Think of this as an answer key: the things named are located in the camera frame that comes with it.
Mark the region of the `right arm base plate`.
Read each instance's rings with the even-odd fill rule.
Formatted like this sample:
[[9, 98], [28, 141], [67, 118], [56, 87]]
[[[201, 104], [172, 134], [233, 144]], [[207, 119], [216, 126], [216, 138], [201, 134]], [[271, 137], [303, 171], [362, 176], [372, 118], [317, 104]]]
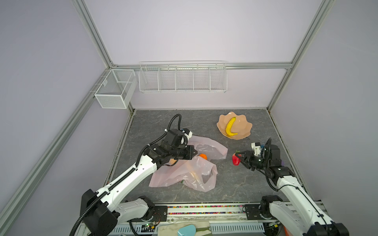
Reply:
[[242, 207], [247, 220], [264, 220], [260, 212], [260, 204], [245, 204]]

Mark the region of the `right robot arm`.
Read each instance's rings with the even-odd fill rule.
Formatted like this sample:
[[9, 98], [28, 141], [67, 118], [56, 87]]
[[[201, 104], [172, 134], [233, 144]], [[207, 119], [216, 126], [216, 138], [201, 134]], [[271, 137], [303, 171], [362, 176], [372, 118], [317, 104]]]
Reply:
[[282, 165], [281, 151], [269, 141], [261, 151], [239, 151], [233, 155], [243, 166], [262, 173], [270, 188], [283, 192], [296, 213], [277, 195], [263, 196], [260, 214], [264, 218], [274, 217], [294, 236], [348, 236], [342, 223], [336, 223], [316, 205], [303, 189], [294, 172]]

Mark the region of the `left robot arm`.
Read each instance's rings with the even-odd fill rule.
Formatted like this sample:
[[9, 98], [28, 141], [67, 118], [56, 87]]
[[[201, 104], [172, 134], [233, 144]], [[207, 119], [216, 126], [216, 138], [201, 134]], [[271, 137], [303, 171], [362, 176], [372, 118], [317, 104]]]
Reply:
[[193, 145], [189, 145], [192, 132], [181, 128], [181, 114], [170, 120], [164, 134], [145, 145], [136, 162], [115, 180], [97, 191], [87, 190], [81, 198], [79, 218], [70, 231], [74, 236], [84, 223], [91, 236], [107, 236], [114, 228], [133, 219], [153, 218], [154, 203], [142, 196], [131, 202], [123, 199], [145, 178], [161, 167], [170, 167], [170, 160], [191, 160], [197, 155]]

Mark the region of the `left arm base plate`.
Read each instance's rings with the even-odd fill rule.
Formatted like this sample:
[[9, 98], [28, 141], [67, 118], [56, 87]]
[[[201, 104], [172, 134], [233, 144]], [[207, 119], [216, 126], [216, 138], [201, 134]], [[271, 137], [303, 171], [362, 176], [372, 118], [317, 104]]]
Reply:
[[168, 216], [167, 206], [149, 207], [147, 212], [141, 218], [134, 218], [132, 222], [165, 222]]

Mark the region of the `pink plastic bag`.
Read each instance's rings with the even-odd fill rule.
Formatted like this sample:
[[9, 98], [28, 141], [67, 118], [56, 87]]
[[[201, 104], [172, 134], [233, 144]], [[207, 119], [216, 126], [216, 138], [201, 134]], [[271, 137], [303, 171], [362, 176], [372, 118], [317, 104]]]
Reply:
[[[163, 166], [153, 173], [150, 187], [168, 187], [181, 182], [183, 185], [201, 192], [208, 192], [215, 188], [217, 180], [217, 166], [215, 160], [226, 159], [228, 148], [207, 137], [193, 136], [189, 145], [194, 145], [198, 154], [191, 160], [179, 160], [178, 164]], [[207, 155], [207, 160], [199, 155]]]

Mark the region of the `orange tangerine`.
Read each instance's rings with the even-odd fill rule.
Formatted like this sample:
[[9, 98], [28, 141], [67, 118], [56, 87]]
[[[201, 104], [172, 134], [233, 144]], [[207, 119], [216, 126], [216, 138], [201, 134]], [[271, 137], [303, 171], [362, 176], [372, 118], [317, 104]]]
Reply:
[[205, 154], [200, 154], [199, 156], [200, 156], [201, 158], [205, 159], [205, 160], [208, 159], [208, 158], [207, 158], [207, 155], [205, 155]]

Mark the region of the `red strawberry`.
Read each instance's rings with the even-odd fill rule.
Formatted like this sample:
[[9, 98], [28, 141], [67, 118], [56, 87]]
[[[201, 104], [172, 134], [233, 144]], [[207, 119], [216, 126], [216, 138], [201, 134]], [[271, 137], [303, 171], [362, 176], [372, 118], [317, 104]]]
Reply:
[[240, 160], [239, 156], [234, 153], [233, 156], [232, 156], [233, 165], [238, 166], [240, 164], [240, 162], [241, 162], [241, 160]]

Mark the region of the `yellow green banana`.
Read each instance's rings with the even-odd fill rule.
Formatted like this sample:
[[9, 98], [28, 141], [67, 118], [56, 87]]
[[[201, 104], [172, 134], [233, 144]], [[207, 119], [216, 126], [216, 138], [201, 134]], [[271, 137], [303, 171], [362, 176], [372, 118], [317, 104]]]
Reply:
[[229, 136], [229, 137], [233, 137], [235, 135], [238, 135], [238, 133], [234, 133], [234, 132], [231, 131], [232, 126], [235, 123], [235, 121], [236, 121], [236, 117], [233, 117], [233, 118], [230, 119], [230, 121], [226, 125], [225, 131], [226, 131], [227, 136]]

